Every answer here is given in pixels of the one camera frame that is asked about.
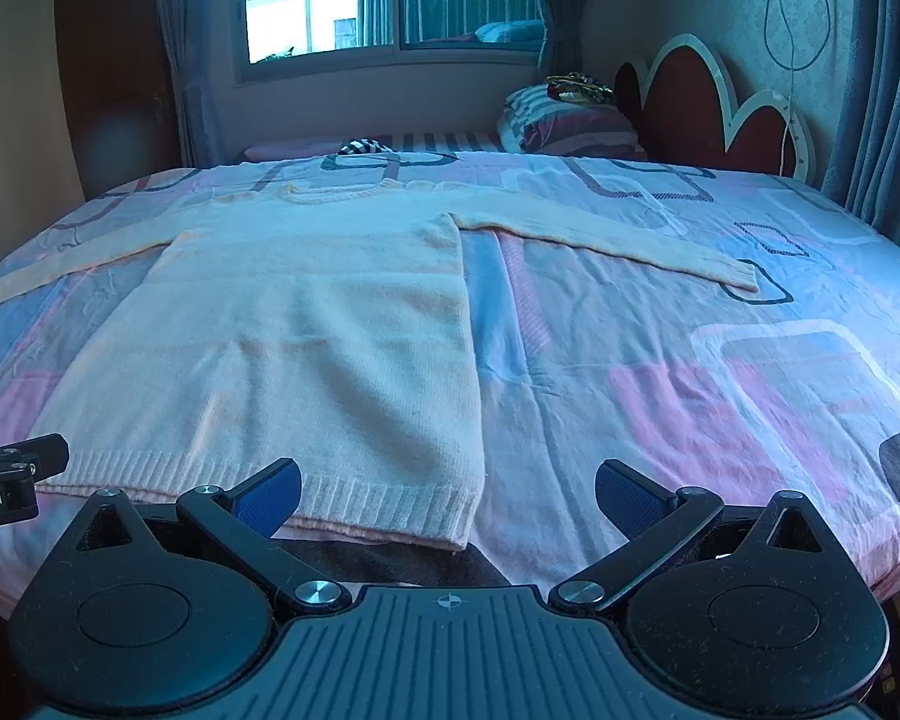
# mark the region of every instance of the patterned bedspread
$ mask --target patterned bedspread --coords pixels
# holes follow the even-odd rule
[[[77,209],[0,275],[210,196],[384,177],[502,185],[710,245],[754,263],[760,292],[503,232],[464,234],[487,453],[471,545],[434,555],[284,530],[304,539],[290,550],[356,583],[505,579],[546,592],[623,543],[593,497],[597,467],[617,457],[727,503],[803,490],[877,594],[900,588],[900,250],[797,183],[492,153],[175,170]],[[158,255],[0,306],[0,445],[28,435],[79,348]],[[0,614],[81,502],[42,494],[38,519],[0,528]]]

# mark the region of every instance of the ribbed hem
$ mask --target ribbed hem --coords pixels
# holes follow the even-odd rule
[[[68,469],[40,483],[41,493],[88,497],[120,488],[143,503],[170,503],[198,485],[233,488],[259,469],[203,461],[194,464],[169,452],[85,451],[71,455]],[[303,474],[303,498],[290,526],[360,538],[466,548],[482,485],[386,485],[359,479]]]

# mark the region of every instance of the hanging cord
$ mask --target hanging cord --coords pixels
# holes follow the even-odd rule
[[[800,65],[797,67],[797,42],[794,39],[794,30],[790,27],[790,20],[787,18],[787,11],[784,7],[783,0],[778,0],[780,7],[780,16],[783,18],[783,25],[787,28],[787,35],[790,38],[790,64],[785,65],[779,59],[776,58],[776,55],[773,53],[773,50],[770,48],[770,39],[768,36],[768,28],[770,25],[770,2],[772,0],[767,0],[767,5],[764,8],[763,14],[763,45],[767,50],[767,55],[773,60],[773,64],[780,67],[780,69],[788,71],[790,74],[790,95],[787,98],[787,124],[783,130],[783,140],[780,143],[780,171],[779,175],[783,176],[783,167],[784,160],[786,157],[786,149],[787,149],[787,138],[790,136],[791,127],[794,120],[794,87],[797,85],[797,73],[801,73],[804,70],[808,70],[816,64],[816,61],[820,59],[823,55],[824,49],[826,49],[827,44],[830,42],[830,35],[833,33],[833,13],[830,9],[830,0],[823,0],[823,4],[826,6],[826,35],[823,36],[823,42],[821,43],[821,47],[814,53],[813,57],[806,64]]]

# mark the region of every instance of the cream knit sweater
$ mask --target cream knit sweater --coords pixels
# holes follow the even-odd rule
[[[163,501],[293,457],[291,524],[463,548],[484,455],[458,231],[482,227],[756,289],[717,251],[515,191],[386,180],[215,200],[0,278],[2,302],[168,245],[40,413],[31,435],[71,445],[43,487]]]

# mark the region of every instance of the window sill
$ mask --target window sill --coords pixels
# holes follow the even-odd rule
[[[394,46],[373,46],[287,56],[253,65],[244,62],[236,68],[236,85],[247,86],[300,76],[394,65],[487,64],[526,67],[535,65],[536,60],[537,52],[519,49],[413,46],[400,50]]]

